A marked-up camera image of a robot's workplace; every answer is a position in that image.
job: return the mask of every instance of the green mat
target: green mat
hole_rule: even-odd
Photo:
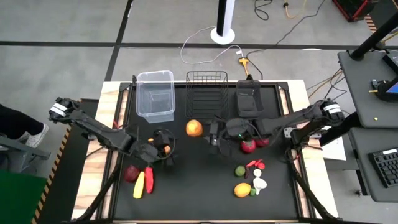
[[[0,170],[0,223],[30,223],[46,181]]]

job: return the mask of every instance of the gray floor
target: gray floor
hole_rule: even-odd
[[[270,19],[262,21],[253,13],[253,1],[236,0],[234,42],[276,43],[299,20],[285,18],[282,2],[274,0],[265,7]],[[0,0],[0,41],[114,42],[126,3],[127,0]],[[290,1],[291,14],[298,11],[301,3]],[[318,4],[319,0],[308,0],[305,14],[313,14]],[[134,0],[123,42],[183,42],[198,29],[215,25],[216,8],[216,0]],[[368,35],[370,31],[363,21],[347,23],[327,0],[316,18],[300,24],[282,44],[358,45]],[[205,31],[191,42],[210,43],[209,36],[209,31]],[[40,148],[56,152],[65,127],[47,120],[49,108],[58,96],[98,98],[112,50],[0,47],[0,103],[47,123],[50,132]],[[189,62],[197,62],[210,60],[220,51],[186,49],[183,56]],[[179,53],[179,49],[121,48],[112,80],[130,80],[132,75],[155,70],[171,70],[176,80],[184,80],[191,70],[224,70],[230,80],[244,78],[235,50],[203,65],[184,64]],[[266,50],[250,55],[250,59],[263,72],[264,79],[304,79],[306,86],[311,86],[337,71],[337,53],[332,50]],[[249,72],[259,78],[252,66]],[[344,81],[337,87],[347,90]],[[310,101],[323,98],[328,88],[319,90]],[[333,90],[329,97],[338,94]],[[349,93],[336,101],[344,110],[354,111]],[[53,157],[39,163],[37,175],[48,175]],[[329,176],[340,217],[396,223],[397,204],[375,203],[369,197],[358,198],[353,194],[359,188],[355,173],[329,172]]]

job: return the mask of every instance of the black wire basket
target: black wire basket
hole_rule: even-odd
[[[224,119],[229,116],[228,75],[219,71],[187,73],[185,114],[191,119]]]

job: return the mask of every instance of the keyboard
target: keyboard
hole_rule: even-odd
[[[398,150],[370,153],[369,156],[383,185],[398,186]]]

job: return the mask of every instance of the green lime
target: green lime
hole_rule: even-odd
[[[244,175],[245,172],[246,172],[246,170],[245,170],[244,166],[238,166],[238,167],[235,169],[235,175],[236,175],[237,177],[242,177],[242,176]]]
[[[256,195],[256,189],[252,188],[250,189],[250,196],[255,196]]]

